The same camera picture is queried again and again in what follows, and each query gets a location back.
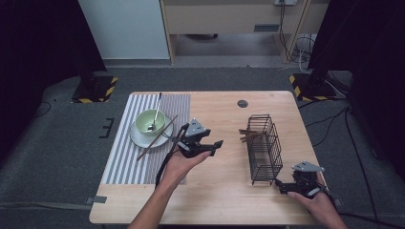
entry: metal rack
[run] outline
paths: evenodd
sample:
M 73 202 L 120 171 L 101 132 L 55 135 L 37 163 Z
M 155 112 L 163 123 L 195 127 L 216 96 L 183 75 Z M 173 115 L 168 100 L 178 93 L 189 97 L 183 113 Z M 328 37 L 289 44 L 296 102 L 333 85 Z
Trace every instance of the metal rack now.
M 283 161 L 279 137 L 270 115 L 252 115 L 244 133 L 252 185 L 255 181 L 269 181 L 271 184 L 283 168 Z

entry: striped mat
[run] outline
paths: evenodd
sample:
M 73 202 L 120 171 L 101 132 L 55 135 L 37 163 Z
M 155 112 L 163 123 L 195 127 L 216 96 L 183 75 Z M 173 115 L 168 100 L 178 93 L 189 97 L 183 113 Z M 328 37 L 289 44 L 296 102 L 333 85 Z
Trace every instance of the striped mat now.
M 130 127 L 136 116 L 148 109 L 158 106 L 158 94 L 131 94 L 125 106 L 124 114 L 119 123 L 116 139 L 110 153 L 101 183 L 104 184 L 154 184 L 156 174 L 170 151 L 170 140 L 159 147 L 153 148 L 137 161 L 137 156 L 143 152 L 130 138 Z M 190 94 L 163 94 L 160 108 L 173 118 L 173 135 L 176 135 L 182 125 L 189 122 Z

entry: wall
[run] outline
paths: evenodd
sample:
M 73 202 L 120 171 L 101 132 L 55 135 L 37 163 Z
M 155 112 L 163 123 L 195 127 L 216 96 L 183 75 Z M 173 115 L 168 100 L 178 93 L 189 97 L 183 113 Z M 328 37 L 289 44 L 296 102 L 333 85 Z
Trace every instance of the wall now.
M 103 59 L 169 59 L 159 0 L 78 0 Z

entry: green bowl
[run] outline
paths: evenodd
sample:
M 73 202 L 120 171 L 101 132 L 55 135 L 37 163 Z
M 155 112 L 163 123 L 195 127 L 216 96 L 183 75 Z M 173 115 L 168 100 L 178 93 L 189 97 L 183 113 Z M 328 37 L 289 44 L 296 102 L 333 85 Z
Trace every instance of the green bowl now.
M 158 135 L 163 130 L 164 127 L 164 113 L 158 111 L 158 116 L 155 121 L 155 129 L 153 131 L 148 131 L 148 128 L 153 124 L 153 119 L 155 118 L 156 109 L 146 110 L 138 114 L 135 119 L 135 126 L 138 131 L 143 135 Z

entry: spoon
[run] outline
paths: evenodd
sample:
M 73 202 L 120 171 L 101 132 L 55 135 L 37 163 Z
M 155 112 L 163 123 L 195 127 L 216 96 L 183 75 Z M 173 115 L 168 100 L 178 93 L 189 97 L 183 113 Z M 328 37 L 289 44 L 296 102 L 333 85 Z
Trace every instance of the spoon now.
M 159 93 L 158 107 L 156 109 L 155 118 L 153 119 L 152 125 L 150 125 L 148 127 L 148 130 L 147 130 L 148 132 L 153 132 L 155 130 L 155 121 L 156 121 L 156 118 L 158 117 L 158 112 L 159 112 L 159 107 L 160 107 L 160 99 L 161 99 L 161 93 Z

